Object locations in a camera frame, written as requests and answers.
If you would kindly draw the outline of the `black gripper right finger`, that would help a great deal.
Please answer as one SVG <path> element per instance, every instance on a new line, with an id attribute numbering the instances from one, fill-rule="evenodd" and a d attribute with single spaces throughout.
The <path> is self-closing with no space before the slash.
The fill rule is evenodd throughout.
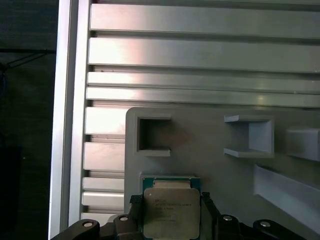
<path id="1" fill-rule="evenodd" d="M 274 240 L 228 214 L 221 214 L 209 192 L 201 193 L 200 238 L 202 240 Z"/>

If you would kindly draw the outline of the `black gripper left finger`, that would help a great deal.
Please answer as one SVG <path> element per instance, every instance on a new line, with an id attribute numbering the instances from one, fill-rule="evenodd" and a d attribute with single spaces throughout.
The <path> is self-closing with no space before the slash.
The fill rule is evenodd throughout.
<path id="1" fill-rule="evenodd" d="M 132 195 L 127 214 L 116 215 L 104 225 L 82 219 L 54 236 L 53 240 L 143 240 L 143 196 Z"/>

